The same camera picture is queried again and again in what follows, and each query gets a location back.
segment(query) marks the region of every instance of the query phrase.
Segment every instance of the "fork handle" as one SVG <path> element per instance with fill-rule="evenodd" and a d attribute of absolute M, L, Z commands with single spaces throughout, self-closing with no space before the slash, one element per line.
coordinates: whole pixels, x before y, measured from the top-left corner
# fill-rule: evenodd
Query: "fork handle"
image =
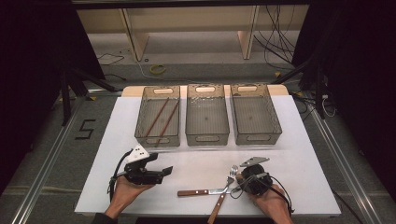
<path fill-rule="evenodd" d="M 189 190 L 179 190 L 177 196 L 193 196 L 193 195 L 206 195 L 209 194 L 208 189 L 189 189 Z"/>
<path fill-rule="evenodd" d="M 225 193 L 220 194 L 219 199 L 216 202 L 215 207 L 213 208 L 212 214 L 210 215 L 209 220 L 207 221 L 208 224 L 213 224 L 215 222 L 215 218 L 218 215 L 222 202 L 224 201 L 225 195 L 226 195 Z"/>

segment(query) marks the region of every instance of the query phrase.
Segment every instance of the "hand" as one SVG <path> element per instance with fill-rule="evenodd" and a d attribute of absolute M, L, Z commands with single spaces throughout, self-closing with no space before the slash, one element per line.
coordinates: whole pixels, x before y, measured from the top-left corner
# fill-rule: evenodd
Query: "hand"
<path fill-rule="evenodd" d="M 110 206 L 105 211 L 105 215 L 113 219 L 117 218 L 139 194 L 152 187 L 154 187 L 154 185 L 135 185 L 130 183 L 125 176 L 120 176 L 117 179 L 116 190 L 114 191 Z"/>
<path fill-rule="evenodd" d="M 272 186 L 274 189 L 285 195 L 285 191 L 278 185 Z M 293 223 L 288 210 L 288 205 L 285 200 L 268 189 L 263 195 L 248 195 L 250 200 L 253 201 L 264 212 L 265 215 L 270 217 L 277 224 L 290 224 Z"/>

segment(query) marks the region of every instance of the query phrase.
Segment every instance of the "person's left hand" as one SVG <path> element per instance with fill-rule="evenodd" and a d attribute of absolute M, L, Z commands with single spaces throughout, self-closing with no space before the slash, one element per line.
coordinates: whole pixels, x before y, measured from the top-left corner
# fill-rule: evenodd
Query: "person's left hand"
<path fill-rule="evenodd" d="M 139 196 L 139 194 L 154 186 L 155 185 L 135 185 L 129 182 L 125 176 L 120 176 L 117 179 L 116 190 L 114 191 L 110 206 L 105 211 L 105 215 L 113 219 L 117 218 L 119 214 L 129 204 L 131 204 L 137 196 Z"/>

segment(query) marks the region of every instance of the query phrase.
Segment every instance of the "white desk panel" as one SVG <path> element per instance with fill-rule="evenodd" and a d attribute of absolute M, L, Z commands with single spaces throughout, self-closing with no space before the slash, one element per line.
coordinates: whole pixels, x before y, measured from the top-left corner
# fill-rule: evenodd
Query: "white desk panel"
<path fill-rule="evenodd" d="M 123 214 L 141 217 L 209 216 L 219 195 L 177 197 L 181 189 L 223 188 L 231 167 L 251 157 L 269 157 L 261 165 L 288 191 L 294 215 L 338 216 L 340 209 L 332 195 L 318 158 L 310 143 L 300 115 L 290 96 L 272 96 L 283 133 L 274 146 L 237 146 L 233 137 L 230 102 L 227 109 L 230 137 L 225 147 L 188 147 L 185 135 L 186 99 L 180 102 L 180 147 L 158 148 L 158 160 L 148 170 L 160 171 L 174 166 L 163 183 L 141 194 Z M 109 205 L 106 194 L 109 178 L 122 155 L 137 145 L 134 129 L 140 97 L 120 97 L 113 109 L 91 172 L 80 195 L 76 212 L 103 213 Z M 219 211 L 220 217 L 263 216 L 246 193 L 239 199 L 229 195 Z"/>

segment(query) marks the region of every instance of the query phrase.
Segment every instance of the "metal fork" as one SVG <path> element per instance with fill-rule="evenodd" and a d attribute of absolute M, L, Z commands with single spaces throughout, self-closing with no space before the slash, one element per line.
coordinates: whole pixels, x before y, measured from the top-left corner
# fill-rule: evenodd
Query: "metal fork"
<path fill-rule="evenodd" d="M 233 168 L 231 168 L 230 173 L 227 176 L 227 185 L 225 186 L 223 192 L 220 194 L 220 197 L 218 201 L 216 202 L 215 207 L 213 208 L 212 214 L 209 217 L 209 220 L 207 221 L 208 224 L 213 224 L 215 222 L 215 218 L 218 215 L 218 212 L 220 210 L 221 204 L 224 201 L 226 191 L 228 187 L 235 181 L 236 173 L 238 172 L 238 166 L 234 165 Z"/>

